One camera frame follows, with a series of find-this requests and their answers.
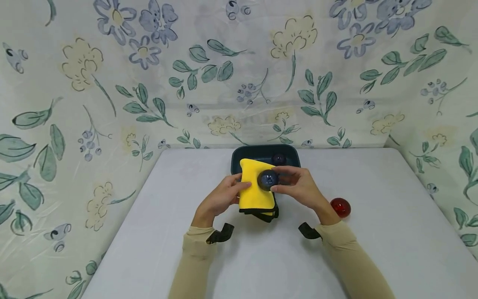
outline person's right hand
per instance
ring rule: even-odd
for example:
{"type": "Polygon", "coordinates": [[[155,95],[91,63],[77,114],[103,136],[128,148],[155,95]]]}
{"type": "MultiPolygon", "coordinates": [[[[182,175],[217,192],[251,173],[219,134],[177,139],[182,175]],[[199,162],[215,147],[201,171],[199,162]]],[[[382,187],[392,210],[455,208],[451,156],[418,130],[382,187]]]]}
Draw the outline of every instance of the person's right hand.
{"type": "Polygon", "coordinates": [[[277,166],[273,170],[278,174],[287,174],[287,176],[279,176],[280,183],[287,185],[272,186],[272,192],[289,195],[299,203],[313,209],[323,225],[340,222],[339,216],[320,192],[308,169],[277,166]]]}

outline wall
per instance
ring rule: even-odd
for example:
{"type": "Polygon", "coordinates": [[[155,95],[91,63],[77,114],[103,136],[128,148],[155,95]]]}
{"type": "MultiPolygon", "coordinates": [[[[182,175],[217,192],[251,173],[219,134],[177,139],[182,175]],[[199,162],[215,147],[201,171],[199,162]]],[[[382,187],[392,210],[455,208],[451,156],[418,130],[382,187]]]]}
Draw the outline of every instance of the wall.
{"type": "Polygon", "coordinates": [[[473,0],[7,1],[0,294],[79,298],[169,147],[382,147],[391,133],[477,256],[477,13],[473,0]]]}

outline dark green tray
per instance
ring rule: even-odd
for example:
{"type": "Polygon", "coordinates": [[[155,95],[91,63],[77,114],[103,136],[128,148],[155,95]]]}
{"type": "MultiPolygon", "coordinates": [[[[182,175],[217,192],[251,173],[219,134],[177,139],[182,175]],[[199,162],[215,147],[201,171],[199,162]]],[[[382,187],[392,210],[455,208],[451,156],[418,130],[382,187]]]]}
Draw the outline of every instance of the dark green tray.
{"type": "Polygon", "coordinates": [[[235,175],[242,172],[242,168],[239,164],[242,159],[252,159],[272,164],[272,156],[275,154],[284,154],[287,159],[286,165],[300,167],[299,155],[295,148],[290,145],[246,145],[237,148],[232,153],[231,174],[235,175]]]}

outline white table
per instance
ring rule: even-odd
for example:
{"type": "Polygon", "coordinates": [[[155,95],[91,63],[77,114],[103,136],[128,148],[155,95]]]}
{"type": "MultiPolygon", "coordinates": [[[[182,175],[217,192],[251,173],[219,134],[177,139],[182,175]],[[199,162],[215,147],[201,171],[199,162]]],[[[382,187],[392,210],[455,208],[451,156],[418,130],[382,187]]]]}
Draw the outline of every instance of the white table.
{"type": "MultiPolygon", "coordinates": [[[[163,152],[83,299],[167,298],[183,234],[203,198],[230,174],[232,149],[163,152]]],[[[324,196],[352,206],[346,220],[397,298],[478,297],[478,263],[413,171],[393,149],[299,150],[324,196]]],[[[214,227],[235,226],[218,244],[207,298],[347,298],[320,240],[297,227],[316,216],[276,195],[267,224],[231,207],[214,227]]]]}

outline beige long-sleeve shirt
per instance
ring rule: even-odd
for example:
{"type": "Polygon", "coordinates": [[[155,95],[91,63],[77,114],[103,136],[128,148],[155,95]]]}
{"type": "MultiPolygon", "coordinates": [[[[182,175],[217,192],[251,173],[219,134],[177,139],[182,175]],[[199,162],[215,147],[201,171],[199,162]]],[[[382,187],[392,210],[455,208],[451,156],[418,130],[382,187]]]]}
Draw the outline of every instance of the beige long-sleeve shirt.
{"type": "MultiPolygon", "coordinates": [[[[351,299],[394,299],[387,281],[358,244],[350,228],[339,222],[315,228],[351,299]]],[[[207,275],[217,244],[206,240],[214,228],[191,227],[184,235],[183,256],[169,293],[169,299],[203,299],[207,275]]]]}

